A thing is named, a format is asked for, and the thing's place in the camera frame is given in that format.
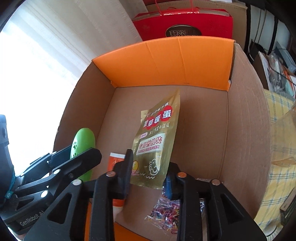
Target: black bracket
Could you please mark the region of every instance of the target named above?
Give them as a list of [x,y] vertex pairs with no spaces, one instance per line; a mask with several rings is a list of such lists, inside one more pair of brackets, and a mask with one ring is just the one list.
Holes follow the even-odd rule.
[[[0,210],[4,223],[16,234],[28,232],[73,180],[101,162],[102,155],[95,148],[90,148],[70,160],[68,160],[69,154],[65,162],[65,153],[68,152],[68,148],[55,153],[56,158],[49,158],[46,155],[37,159],[16,178],[14,193]],[[54,167],[52,163],[61,164]],[[42,178],[48,171],[52,173]]]
[[76,179],[53,201],[29,230],[24,241],[83,241],[87,206],[92,215],[89,240],[114,240],[112,199],[125,199],[129,191],[133,152],[128,149],[124,161],[98,179]]
[[177,241],[202,241],[199,198],[205,200],[208,241],[266,241],[259,226],[219,180],[196,180],[170,162],[164,187],[169,199],[181,199]]

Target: yellow plaid fabric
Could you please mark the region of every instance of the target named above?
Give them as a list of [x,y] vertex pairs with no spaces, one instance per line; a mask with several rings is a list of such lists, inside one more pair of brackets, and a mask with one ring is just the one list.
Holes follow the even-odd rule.
[[[255,222],[262,230],[271,222],[280,223],[279,208],[296,186],[296,165],[291,163],[290,165],[274,164],[287,157],[292,159],[296,157],[296,136],[293,132],[291,133],[291,130],[294,130],[295,127],[290,126],[289,122],[282,121],[284,115],[287,114],[294,103],[276,93],[264,91],[272,123],[273,143],[269,182],[261,207],[255,217]],[[279,125],[275,127],[276,121],[279,121]],[[281,133],[278,138],[276,137],[277,131]]]

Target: white curtain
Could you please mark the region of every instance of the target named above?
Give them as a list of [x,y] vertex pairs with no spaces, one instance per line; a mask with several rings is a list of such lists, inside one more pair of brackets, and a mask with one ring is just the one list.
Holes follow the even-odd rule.
[[91,60],[140,42],[142,0],[26,0],[0,33],[0,114],[16,173],[51,152],[66,103]]

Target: colorful rubber bands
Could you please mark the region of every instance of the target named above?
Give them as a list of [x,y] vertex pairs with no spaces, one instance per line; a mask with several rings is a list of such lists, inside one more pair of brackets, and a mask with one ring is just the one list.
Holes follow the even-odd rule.
[[[200,210],[204,210],[204,200],[200,200]],[[180,212],[180,200],[171,201],[162,194],[154,206],[150,215],[145,220],[152,222],[156,227],[169,231],[172,234],[178,233]]]

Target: orange box flap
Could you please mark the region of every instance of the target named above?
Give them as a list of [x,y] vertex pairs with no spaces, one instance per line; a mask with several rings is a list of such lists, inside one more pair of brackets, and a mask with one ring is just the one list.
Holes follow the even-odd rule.
[[114,87],[191,85],[228,91],[234,40],[206,36],[154,39],[93,60]]

